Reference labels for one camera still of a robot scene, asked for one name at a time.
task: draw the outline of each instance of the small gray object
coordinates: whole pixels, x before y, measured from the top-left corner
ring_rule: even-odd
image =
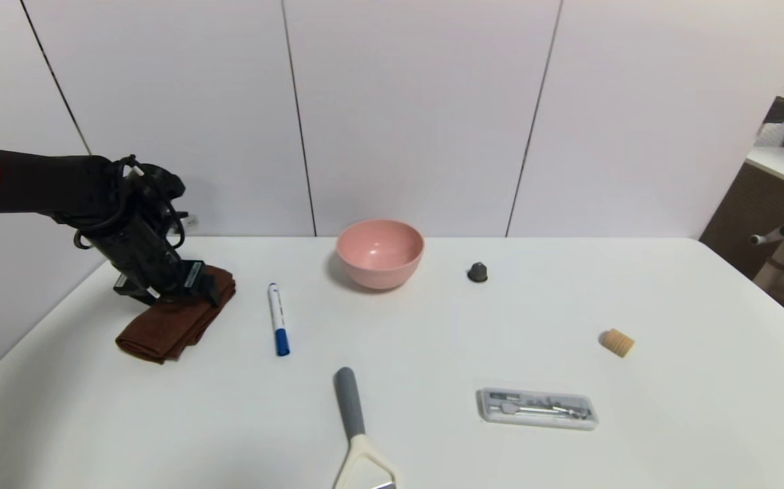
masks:
[[[467,278],[473,282],[485,282],[488,280],[488,267],[484,266],[482,262],[474,263],[470,267],[470,271],[467,272]]]

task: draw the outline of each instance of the marker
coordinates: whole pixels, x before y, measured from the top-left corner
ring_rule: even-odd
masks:
[[[283,322],[283,308],[280,306],[280,289],[277,284],[268,285],[268,301],[271,302],[271,322],[274,325],[274,346],[277,356],[289,354],[289,340],[286,339],[286,324]]]

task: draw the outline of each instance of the cork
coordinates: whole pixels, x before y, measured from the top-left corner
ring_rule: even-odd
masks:
[[[600,344],[621,358],[627,356],[634,343],[636,342],[632,338],[614,328],[600,335]]]

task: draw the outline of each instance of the brown towel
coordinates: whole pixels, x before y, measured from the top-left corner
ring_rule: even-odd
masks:
[[[217,282],[220,307],[212,306],[205,297],[178,297],[174,302],[157,302],[129,323],[117,337],[117,345],[139,359],[162,364],[166,359],[177,359],[184,348],[198,343],[234,296],[231,273],[214,266],[205,266],[205,272],[213,275]]]

